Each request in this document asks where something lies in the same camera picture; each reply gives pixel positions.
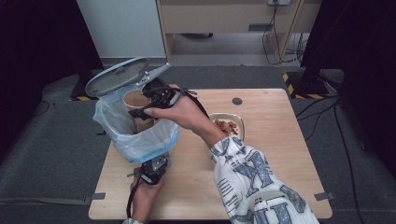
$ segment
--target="plastic bag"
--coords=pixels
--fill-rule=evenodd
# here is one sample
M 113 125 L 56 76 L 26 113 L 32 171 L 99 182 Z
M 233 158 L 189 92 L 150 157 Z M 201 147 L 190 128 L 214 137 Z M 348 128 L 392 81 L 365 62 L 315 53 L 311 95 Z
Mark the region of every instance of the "plastic bag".
M 171 150 L 179 129 L 172 120 L 159 119 L 153 127 L 134 134 L 134 122 L 122 101 L 122 96 L 133 89 L 137 89 L 135 84 L 102 96 L 96 103 L 93 120 L 102 125 L 125 160 L 142 163 Z

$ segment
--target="carpeted floor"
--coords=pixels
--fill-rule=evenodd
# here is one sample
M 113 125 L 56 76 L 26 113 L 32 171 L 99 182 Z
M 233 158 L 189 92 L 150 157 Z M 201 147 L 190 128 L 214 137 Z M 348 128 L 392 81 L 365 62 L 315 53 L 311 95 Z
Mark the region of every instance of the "carpeted floor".
M 162 79 L 190 89 L 286 89 L 282 75 L 296 70 L 268 66 L 172 67 Z M 44 102 L 37 108 L 37 116 L 31 118 L 0 167 L 1 224 L 120 223 L 90 220 L 89 204 L 84 204 L 84 198 L 94 193 L 110 139 L 99 134 L 103 129 L 92 120 L 95 101 L 68 101 L 77 81 L 77 76 L 66 77 L 44 89 Z M 309 138 L 306 143 L 323 187 L 336 196 L 330 200 L 333 216 L 321 221 L 358 224 L 361 221 L 354 202 L 347 154 L 333 108 L 321 113 L 318 122 L 318 115 L 304 119 L 336 100 L 322 100 L 298 119 L 304 137 Z M 316 100 L 290 101 L 298 114 Z M 336 113 L 354 171 L 361 217 L 364 223 L 391 223 L 396 220 L 396 181 L 373 152 L 361 150 L 359 138 L 339 105 Z M 18 198 L 72 200 L 81 205 L 15 203 Z

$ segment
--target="white wall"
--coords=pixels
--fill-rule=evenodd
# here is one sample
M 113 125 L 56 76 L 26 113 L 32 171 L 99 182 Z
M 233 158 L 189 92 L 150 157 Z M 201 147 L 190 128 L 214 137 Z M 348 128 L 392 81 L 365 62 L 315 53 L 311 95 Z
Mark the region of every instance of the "white wall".
M 165 58 L 155 0 L 77 0 L 101 58 Z

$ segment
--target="white patterned sleeve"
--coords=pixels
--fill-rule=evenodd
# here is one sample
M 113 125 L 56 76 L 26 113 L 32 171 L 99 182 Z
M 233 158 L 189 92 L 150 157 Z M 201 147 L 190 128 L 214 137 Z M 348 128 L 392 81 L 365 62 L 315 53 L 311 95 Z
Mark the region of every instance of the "white patterned sleeve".
M 305 200 L 275 177 L 259 150 L 229 136 L 210 152 L 215 182 L 233 224 L 318 223 Z

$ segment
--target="black curtain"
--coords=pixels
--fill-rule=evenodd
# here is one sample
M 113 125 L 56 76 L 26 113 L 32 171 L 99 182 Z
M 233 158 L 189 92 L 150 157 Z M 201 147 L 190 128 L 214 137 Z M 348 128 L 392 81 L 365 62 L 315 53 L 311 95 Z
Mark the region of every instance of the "black curtain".
M 0 159 L 41 101 L 43 88 L 103 69 L 76 1 L 0 1 Z
M 365 150 L 396 177 L 396 2 L 323 0 L 302 61 L 305 76 L 342 69 L 340 90 Z

